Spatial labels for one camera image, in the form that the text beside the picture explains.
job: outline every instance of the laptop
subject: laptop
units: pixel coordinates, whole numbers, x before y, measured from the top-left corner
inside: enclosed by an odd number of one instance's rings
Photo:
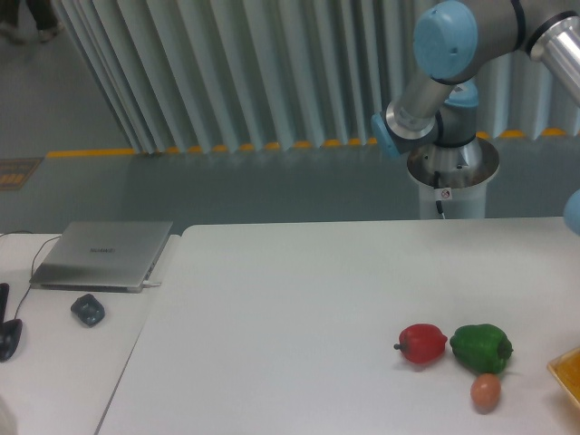
[[[138,293],[172,222],[72,222],[34,272],[33,288]]]

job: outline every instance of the gray floor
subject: gray floor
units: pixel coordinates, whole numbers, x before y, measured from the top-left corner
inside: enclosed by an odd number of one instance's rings
[[[68,34],[39,43],[24,0],[19,18],[27,44],[0,37],[0,159],[127,147]]]
[[[66,34],[0,39],[0,159],[127,143]],[[493,140],[500,172],[490,218],[560,216],[580,189],[580,140]],[[417,190],[404,159],[377,147],[45,159],[18,191],[0,191],[0,232],[60,233],[72,220],[169,219],[196,224],[415,219]]]
[[[561,216],[580,188],[576,139],[496,140],[490,218]],[[72,220],[196,224],[415,219],[404,159],[377,147],[211,155],[46,159],[19,191],[0,192],[0,231],[62,232]]]

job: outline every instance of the egg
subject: egg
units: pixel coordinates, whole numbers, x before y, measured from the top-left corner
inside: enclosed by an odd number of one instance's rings
[[[501,382],[495,374],[484,373],[471,385],[471,399],[481,411],[492,411],[499,401]]]

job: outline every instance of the blue joint cap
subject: blue joint cap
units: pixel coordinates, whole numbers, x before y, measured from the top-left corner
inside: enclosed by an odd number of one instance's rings
[[[415,58],[433,79],[446,80],[463,72],[477,48],[478,23],[471,10],[458,1],[432,7],[415,26]]]
[[[580,190],[572,195],[566,203],[564,221],[568,228],[580,236]]]
[[[471,109],[479,106],[478,88],[469,80],[455,86],[449,98],[445,100],[445,105],[450,107],[460,107]]]
[[[372,132],[374,133],[374,137],[377,140],[381,151],[392,159],[399,157],[401,153],[397,149],[395,142],[392,140],[391,134],[387,129],[387,124],[382,117],[382,113],[375,113],[371,117],[371,126]]]

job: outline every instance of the green bell pepper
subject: green bell pepper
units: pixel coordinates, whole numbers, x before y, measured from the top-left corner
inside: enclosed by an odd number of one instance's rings
[[[461,326],[449,340],[458,361],[479,373],[500,373],[513,352],[506,333],[493,324]]]

